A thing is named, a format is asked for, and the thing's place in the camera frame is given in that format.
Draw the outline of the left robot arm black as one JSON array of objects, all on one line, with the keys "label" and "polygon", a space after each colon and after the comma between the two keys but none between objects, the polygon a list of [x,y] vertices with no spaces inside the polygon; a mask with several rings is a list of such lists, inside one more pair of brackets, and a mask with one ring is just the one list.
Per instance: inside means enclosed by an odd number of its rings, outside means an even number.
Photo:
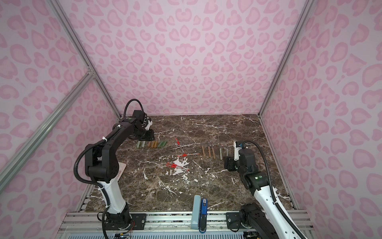
[{"label": "left robot arm black", "polygon": [[117,175],[119,162],[116,156],[118,148],[126,139],[154,141],[153,121],[143,108],[134,110],[131,116],[127,109],[112,131],[94,144],[88,144],[77,157],[73,173],[75,178],[98,187],[105,201],[101,213],[101,228],[104,238],[108,238],[107,226],[120,230],[132,230],[135,226],[126,200],[122,197]]}]

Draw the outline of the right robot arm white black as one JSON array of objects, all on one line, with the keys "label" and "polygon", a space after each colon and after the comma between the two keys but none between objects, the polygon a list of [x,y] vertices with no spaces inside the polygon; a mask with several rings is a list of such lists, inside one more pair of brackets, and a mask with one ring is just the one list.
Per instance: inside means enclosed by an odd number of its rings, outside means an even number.
[{"label": "right robot arm white black", "polygon": [[239,227],[254,229],[260,239],[305,239],[276,195],[269,163],[260,145],[251,140],[235,141],[234,156],[224,157],[224,168],[238,172],[245,189],[257,203],[243,205]]}]

